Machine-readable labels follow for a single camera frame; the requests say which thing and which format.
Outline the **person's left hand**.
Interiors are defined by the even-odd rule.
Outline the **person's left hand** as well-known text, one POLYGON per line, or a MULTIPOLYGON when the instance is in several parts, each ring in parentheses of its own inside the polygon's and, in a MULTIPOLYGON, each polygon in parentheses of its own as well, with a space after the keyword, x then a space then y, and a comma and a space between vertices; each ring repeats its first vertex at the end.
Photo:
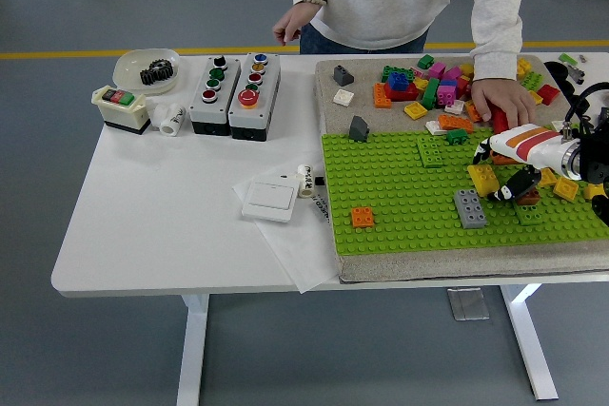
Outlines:
POLYGON ((471 96, 476 110, 486 122, 492 117, 491 105, 505 113, 509 128, 536 122, 535 100, 515 80, 477 80, 472 84, 471 96))

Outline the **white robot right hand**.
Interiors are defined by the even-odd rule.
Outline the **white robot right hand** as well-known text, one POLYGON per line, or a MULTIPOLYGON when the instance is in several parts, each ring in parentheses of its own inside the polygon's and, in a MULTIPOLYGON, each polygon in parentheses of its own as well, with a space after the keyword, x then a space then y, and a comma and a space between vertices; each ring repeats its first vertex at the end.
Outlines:
POLYGON ((473 164, 488 159, 491 151, 525 164, 499 190, 488 195, 491 201, 519 199, 540 182, 543 168, 551 168, 570 180, 581 179, 580 141, 564 141, 560 133, 543 126, 527 124, 492 135, 479 143, 473 164))

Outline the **person's right hand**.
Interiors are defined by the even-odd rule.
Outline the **person's right hand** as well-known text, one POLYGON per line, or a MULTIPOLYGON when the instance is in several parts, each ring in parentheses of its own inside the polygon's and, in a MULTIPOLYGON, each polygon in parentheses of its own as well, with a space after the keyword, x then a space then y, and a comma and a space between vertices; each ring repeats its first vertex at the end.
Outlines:
POLYGON ((320 5, 308 2, 292 6, 272 28, 276 41, 282 46, 293 41, 299 36, 300 29, 308 24, 320 9, 320 5))

